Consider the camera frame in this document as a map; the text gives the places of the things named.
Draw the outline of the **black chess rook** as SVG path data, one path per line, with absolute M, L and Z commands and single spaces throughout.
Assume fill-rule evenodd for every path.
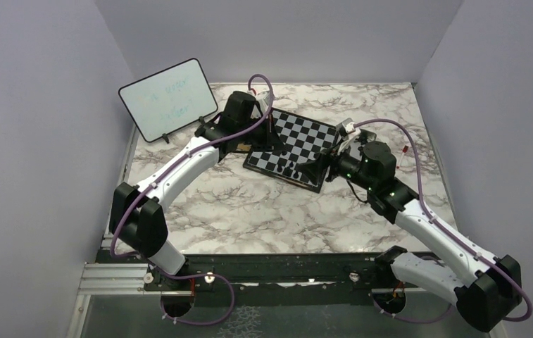
M 285 177 L 290 177 L 291 174 L 292 174 L 292 169 L 289 166 L 285 167 L 283 170 L 283 175 Z

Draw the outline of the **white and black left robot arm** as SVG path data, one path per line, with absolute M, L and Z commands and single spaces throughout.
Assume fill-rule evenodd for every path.
M 202 120 L 181 152 L 156 173 L 130 185 L 122 182 L 113 193 L 109 230 L 112 257 L 116 241 L 160 268 L 172 289 L 188 283 L 185 256 L 168 240 L 164 213 L 172 202 L 202 173 L 221 162 L 240 144 L 266 151 L 282 149 L 272 120 L 273 91 L 233 92 L 222 112 Z

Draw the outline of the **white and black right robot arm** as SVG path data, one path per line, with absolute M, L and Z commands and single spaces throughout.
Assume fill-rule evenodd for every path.
M 439 265 L 393 247 L 376 258 L 375 280 L 385 287 L 414 284 L 455 306 L 481 332 L 505 320 L 523 300 L 519 263 L 510 256 L 497 258 L 432 213 L 417 192 L 396 178 L 396 157 L 385 143 L 367 142 L 357 150 L 358 158 L 335 147 L 296 168 L 311 181 L 327 173 L 328 181 L 340 177 L 364 188 L 372 210 L 443 261 Z

